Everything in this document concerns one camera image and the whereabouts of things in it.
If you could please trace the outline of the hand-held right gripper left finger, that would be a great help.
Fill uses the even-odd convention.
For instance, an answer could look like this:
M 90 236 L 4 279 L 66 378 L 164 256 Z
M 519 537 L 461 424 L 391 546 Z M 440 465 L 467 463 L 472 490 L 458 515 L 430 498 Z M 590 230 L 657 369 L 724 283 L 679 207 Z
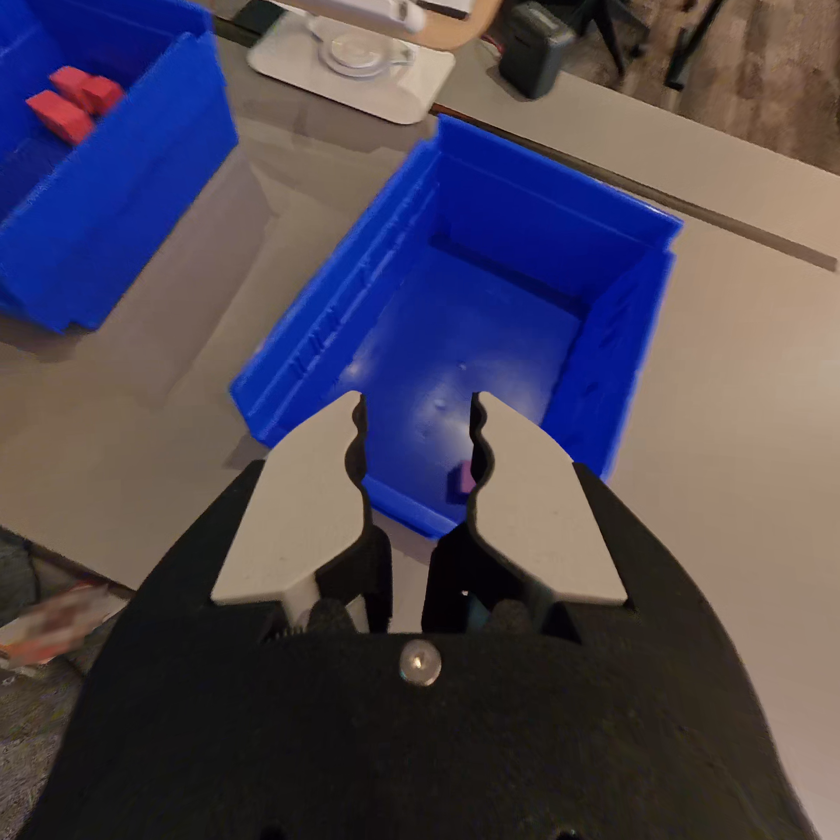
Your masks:
M 316 573 L 366 525 L 365 439 L 364 396 L 346 392 L 270 450 L 212 589 L 214 604 L 319 599 Z

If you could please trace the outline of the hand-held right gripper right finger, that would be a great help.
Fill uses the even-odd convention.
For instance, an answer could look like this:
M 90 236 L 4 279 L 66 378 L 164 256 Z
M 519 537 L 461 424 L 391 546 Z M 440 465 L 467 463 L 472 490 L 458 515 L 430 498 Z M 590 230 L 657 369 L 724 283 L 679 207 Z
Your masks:
M 570 455 L 490 392 L 472 397 L 475 487 L 467 523 L 527 592 L 550 602 L 622 606 L 627 592 Z

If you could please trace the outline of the blue plastic bin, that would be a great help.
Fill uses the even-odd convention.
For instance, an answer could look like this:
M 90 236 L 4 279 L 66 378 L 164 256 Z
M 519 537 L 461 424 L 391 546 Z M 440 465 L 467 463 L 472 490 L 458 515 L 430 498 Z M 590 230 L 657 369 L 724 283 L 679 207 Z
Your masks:
M 233 402 L 272 447 L 361 392 L 371 503 L 429 539 L 466 517 L 475 392 L 604 479 L 682 226 L 441 115 L 233 380 Z
M 177 1 L 2 2 L 1 310 L 99 328 L 238 142 L 213 17 Z M 125 97 L 71 147 L 27 100 L 75 67 Z

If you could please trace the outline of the red cube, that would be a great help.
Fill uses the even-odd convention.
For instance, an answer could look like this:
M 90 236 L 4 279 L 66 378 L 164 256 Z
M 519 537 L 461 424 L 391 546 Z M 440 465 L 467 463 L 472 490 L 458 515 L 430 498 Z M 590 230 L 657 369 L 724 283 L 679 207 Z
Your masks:
M 125 97 L 118 82 L 103 76 L 88 75 L 80 85 L 84 109 L 96 118 L 110 113 Z
M 54 91 L 44 90 L 25 102 L 50 132 L 71 147 L 83 143 L 96 129 L 90 115 Z
M 49 81 L 65 99 L 74 102 L 82 110 L 88 110 L 87 90 L 91 76 L 73 66 L 62 66 L 49 75 Z

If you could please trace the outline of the red white booklet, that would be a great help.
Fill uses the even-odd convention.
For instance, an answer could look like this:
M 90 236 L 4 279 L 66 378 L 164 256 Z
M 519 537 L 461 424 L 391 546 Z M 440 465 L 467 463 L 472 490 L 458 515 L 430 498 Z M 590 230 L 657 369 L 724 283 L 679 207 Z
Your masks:
M 127 604 L 104 584 L 78 583 L 27 607 L 1 628 L 2 668 L 44 665 L 78 649 Z

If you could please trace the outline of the black box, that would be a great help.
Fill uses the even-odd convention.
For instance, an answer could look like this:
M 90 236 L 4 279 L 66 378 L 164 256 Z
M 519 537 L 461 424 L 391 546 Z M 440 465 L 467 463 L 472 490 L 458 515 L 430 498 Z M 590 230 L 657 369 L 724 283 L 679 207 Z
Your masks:
M 502 34 L 500 77 L 525 99 L 547 95 L 577 39 L 575 30 L 540 2 L 527 1 L 511 7 Z

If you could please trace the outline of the white clip bar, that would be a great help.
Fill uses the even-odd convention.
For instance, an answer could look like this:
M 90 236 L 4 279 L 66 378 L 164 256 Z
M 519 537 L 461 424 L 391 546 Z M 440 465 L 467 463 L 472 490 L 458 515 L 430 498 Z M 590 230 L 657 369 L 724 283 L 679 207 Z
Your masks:
M 411 1 L 283 1 L 282 4 L 312 15 L 386 32 L 416 35 L 424 30 L 427 22 L 425 10 Z

